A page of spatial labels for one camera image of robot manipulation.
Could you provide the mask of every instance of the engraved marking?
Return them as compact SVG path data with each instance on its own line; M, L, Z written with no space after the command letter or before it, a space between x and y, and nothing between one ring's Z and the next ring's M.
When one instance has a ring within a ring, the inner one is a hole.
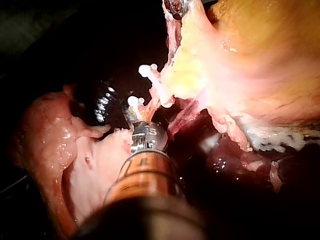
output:
M157 135L157 129L150 127L150 126L144 126L145 130L146 130L146 135L152 135L152 136L156 136Z

